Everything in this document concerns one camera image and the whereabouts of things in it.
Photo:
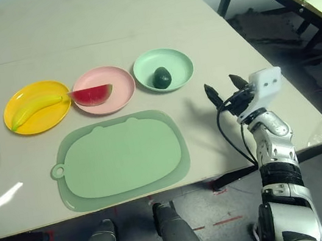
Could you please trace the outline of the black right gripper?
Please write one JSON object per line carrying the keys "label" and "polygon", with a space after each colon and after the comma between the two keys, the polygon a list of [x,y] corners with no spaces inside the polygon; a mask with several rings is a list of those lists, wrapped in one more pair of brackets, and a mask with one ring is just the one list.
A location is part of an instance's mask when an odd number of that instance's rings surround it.
{"label": "black right gripper", "polygon": [[248,110],[255,97],[254,86],[248,85],[249,83],[242,77],[229,74],[229,79],[233,85],[238,89],[232,96],[230,96],[225,102],[220,98],[218,92],[211,86],[204,84],[205,93],[212,102],[212,104],[219,109],[221,106],[222,112],[230,112],[233,116],[237,117],[237,120],[244,120],[249,117],[256,110]]}

